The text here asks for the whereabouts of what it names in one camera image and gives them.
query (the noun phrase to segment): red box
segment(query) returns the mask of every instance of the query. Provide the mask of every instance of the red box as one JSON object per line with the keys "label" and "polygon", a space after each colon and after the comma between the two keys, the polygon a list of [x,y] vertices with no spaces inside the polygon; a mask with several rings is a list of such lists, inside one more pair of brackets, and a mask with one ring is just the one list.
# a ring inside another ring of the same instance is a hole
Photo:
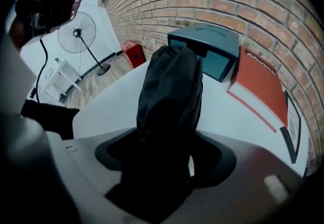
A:
{"label": "red box", "polygon": [[135,41],[128,40],[120,45],[121,50],[126,55],[126,58],[131,67],[136,68],[137,66],[145,63],[145,57],[140,44]]}

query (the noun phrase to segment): floor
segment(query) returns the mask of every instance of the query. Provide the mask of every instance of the floor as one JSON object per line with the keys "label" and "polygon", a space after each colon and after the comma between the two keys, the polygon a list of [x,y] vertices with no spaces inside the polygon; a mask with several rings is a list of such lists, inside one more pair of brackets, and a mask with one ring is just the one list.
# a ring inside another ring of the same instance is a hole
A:
{"label": "floor", "polygon": [[95,68],[78,83],[82,88],[81,91],[73,88],[67,94],[65,100],[65,106],[67,108],[81,109],[109,85],[131,71],[131,67],[129,66],[124,54],[113,56],[108,59],[105,64],[106,63],[111,65],[108,72],[102,76],[97,76],[96,72],[98,69]]}

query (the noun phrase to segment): black stand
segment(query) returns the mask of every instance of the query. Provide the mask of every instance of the black stand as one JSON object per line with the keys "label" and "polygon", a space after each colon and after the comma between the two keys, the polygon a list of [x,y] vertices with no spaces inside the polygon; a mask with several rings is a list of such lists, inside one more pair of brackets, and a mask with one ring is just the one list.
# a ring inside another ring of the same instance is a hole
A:
{"label": "black stand", "polygon": [[83,42],[83,44],[86,46],[87,50],[89,51],[89,53],[92,55],[93,59],[96,60],[97,64],[100,66],[100,68],[97,71],[97,75],[101,76],[103,75],[105,72],[107,72],[110,69],[110,64],[103,64],[101,65],[98,60],[95,58],[95,56],[93,55],[93,53],[90,51],[89,47],[87,46],[86,42],[83,40],[81,35],[77,35],[77,38],[80,38]]}

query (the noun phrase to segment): brick wall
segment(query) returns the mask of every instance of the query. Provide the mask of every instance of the brick wall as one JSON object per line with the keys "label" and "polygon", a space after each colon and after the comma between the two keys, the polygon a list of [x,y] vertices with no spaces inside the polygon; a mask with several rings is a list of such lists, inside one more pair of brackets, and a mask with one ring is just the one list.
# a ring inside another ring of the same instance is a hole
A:
{"label": "brick wall", "polygon": [[309,0],[104,0],[120,43],[135,40],[150,59],[167,33],[198,22],[239,33],[241,44],[278,70],[309,127],[308,171],[324,154],[324,32]]}

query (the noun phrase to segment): fan base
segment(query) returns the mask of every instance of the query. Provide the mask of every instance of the fan base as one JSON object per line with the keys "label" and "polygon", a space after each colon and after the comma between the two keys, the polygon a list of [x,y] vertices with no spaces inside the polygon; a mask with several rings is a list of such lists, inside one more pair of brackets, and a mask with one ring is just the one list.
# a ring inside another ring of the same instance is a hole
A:
{"label": "fan base", "polygon": [[105,72],[107,72],[110,69],[110,64],[102,64],[101,66],[102,68],[100,67],[97,71],[98,76],[103,75]]}

